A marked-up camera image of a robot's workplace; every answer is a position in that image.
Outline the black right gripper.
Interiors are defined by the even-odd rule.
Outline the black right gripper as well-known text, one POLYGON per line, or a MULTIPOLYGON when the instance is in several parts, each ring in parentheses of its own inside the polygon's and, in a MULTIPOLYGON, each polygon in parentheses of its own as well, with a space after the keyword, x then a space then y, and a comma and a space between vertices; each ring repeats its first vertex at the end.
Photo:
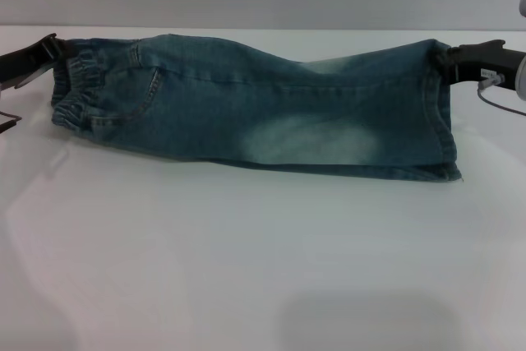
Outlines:
POLYGON ((481 44, 436 48, 435 66, 444 81, 460 83, 485 81, 502 75, 497 86, 526 91, 526 53, 504 48, 505 41, 496 39, 481 44))

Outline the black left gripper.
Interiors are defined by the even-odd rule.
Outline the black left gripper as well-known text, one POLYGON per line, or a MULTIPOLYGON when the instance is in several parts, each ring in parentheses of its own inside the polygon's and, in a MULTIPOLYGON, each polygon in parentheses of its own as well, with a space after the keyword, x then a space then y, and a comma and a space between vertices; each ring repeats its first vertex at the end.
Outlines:
POLYGON ((45 73, 65 49, 56 34, 46 35, 29 47, 0 56, 0 90, 18 89, 45 73))

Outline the blue denim shorts with cartoon print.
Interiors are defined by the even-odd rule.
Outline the blue denim shorts with cartoon print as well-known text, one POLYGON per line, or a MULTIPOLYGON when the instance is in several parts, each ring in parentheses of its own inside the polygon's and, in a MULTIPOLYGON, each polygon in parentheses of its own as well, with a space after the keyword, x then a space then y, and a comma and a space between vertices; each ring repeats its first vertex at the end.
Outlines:
POLYGON ((122 150, 404 181, 461 176, 447 47, 427 39, 297 62, 217 38, 72 39, 55 125, 122 150))

